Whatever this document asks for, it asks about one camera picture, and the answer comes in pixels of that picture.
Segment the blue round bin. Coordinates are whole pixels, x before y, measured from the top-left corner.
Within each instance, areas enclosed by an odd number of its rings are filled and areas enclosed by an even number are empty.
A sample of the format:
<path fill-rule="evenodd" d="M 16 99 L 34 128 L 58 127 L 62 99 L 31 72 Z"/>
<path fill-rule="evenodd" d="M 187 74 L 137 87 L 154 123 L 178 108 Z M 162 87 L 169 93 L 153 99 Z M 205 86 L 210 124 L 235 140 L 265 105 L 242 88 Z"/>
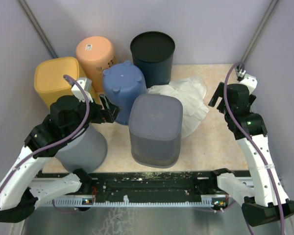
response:
<path fill-rule="evenodd" d="M 130 61 L 103 71 L 103 89 L 108 100 L 119 107 L 116 122 L 121 125 L 128 125 L 135 99 L 147 92 L 142 71 Z"/>

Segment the grey mesh bin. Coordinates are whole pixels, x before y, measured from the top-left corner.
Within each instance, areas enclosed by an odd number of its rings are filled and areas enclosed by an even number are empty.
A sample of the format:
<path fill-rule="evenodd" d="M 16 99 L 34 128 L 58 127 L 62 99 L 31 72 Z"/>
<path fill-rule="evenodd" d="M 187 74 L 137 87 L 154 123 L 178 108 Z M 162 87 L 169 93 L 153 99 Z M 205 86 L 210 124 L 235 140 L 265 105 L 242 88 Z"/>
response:
<path fill-rule="evenodd" d="M 155 168 L 173 166 L 180 154 L 182 103 L 174 97 L 142 94 L 136 98 L 129 118 L 133 159 Z"/>

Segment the grey round bin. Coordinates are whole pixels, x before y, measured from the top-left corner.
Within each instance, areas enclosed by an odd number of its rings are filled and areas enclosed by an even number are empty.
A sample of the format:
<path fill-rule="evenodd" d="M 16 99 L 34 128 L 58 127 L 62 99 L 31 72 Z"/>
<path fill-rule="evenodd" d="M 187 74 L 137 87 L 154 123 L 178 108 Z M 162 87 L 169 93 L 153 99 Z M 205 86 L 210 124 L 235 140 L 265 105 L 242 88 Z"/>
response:
<path fill-rule="evenodd" d="M 60 149 L 55 157 L 68 172 L 82 168 L 91 173 L 104 162 L 107 151 L 105 137 L 89 126 L 81 136 Z"/>

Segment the peach plastic bucket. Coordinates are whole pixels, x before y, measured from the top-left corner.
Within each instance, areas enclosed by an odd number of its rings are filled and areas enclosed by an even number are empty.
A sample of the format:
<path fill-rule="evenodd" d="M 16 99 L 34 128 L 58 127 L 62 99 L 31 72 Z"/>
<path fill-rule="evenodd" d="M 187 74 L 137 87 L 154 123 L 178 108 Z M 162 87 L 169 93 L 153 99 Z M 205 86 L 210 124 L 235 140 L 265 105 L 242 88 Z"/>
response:
<path fill-rule="evenodd" d="M 75 50 L 76 58 L 97 93 L 103 93 L 103 71 L 118 63 L 115 50 L 102 36 L 82 40 Z"/>

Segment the yellow slotted plastic basket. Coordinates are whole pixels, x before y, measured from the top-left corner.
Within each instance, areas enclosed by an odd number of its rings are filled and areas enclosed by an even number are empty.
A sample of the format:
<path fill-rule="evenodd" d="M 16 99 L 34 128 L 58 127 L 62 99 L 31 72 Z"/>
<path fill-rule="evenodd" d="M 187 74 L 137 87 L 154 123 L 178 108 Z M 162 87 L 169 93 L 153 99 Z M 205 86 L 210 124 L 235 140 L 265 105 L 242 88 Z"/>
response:
<path fill-rule="evenodd" d="M 86 77 L 84 70 L 74 57 L 47 60 L 36 68 L 34 89 L 48 108 L 59 97 L 72 94 L 71 86 L 63 78 L 65 74 L 75 80 Z"/>

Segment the black round bin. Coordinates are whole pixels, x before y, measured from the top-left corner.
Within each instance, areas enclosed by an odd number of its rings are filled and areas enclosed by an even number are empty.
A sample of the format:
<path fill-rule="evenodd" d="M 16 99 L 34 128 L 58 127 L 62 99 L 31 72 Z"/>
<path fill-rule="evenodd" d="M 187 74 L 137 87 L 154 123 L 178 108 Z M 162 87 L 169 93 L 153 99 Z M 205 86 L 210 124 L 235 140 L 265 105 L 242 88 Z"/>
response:
<path fill-rule="evenodd" d="M 175 51 L 171 36 L 159 31 L 141 33 L 131 41 L 130 51 L 133 64 L 145 77 L 147 88 L 169 84 Z"/>

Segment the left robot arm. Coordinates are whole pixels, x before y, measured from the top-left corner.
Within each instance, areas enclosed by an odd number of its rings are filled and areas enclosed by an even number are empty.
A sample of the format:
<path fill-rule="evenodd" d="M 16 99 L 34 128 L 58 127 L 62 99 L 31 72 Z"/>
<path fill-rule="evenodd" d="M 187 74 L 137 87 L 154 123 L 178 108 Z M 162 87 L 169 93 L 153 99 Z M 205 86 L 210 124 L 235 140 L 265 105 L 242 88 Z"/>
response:
<path fill-rule="evenodd" d="M 76 167 L 69 175 L 37 188 L 30 187 L 40 169 L 69 143 L 86 132 L 91 123 L 113 123 L 120 108 L 101 94 L 102 104 L 65 95 L 50 106 L 50 114 L 35 126 L 21 152 L 0 183 L 0 222 L 18 223 L 42 204 L 65 194 L 87 194 L 92 179 Z"/>

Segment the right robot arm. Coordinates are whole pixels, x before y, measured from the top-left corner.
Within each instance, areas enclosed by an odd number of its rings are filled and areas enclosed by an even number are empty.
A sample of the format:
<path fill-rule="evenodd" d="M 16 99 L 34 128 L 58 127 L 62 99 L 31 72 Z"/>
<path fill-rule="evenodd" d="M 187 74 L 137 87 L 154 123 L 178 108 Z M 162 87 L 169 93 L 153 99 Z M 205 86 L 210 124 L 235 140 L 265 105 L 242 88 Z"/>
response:
<path fill-rule="evenodd" d="M 267 129 L 260 114 L 250 110 L 256 96 L 239 83 L 220 82 L 209 106 L 224 114 L 228 129 L 245 156 L 253 188 L 239 181 L 227 168 L 212 171 L 209 188 L 213 193 L 226 192 L 242 208 L 252 227 L 268 224 L 294 215 L 294 200 L 284 191 L 270 155 Z"/>

